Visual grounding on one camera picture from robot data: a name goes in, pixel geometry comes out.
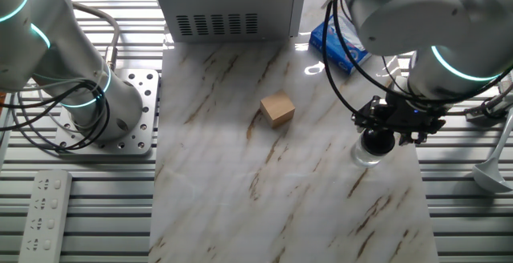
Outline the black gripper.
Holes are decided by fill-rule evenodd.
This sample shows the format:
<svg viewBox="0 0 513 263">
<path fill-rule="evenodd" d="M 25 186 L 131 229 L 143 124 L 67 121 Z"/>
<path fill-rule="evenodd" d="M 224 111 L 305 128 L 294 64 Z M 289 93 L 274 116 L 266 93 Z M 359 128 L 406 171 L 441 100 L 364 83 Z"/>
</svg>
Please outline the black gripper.
<svg viewBox="0 0 513 263">
<path fill-rule="evenodd" d="M 441 119 L 444 115 L 443 109 L 418 110 L 396 95 L 386 95 L 385 98 L 374 95 L 360 111 L 352 114 L 351 119 L 358 133 L 367 128 L 389 129 L 401 132 L 400 145 L 419 145 L 426 142 L 427 134 L 436 133 L 446 124 Z"/>
</svg>

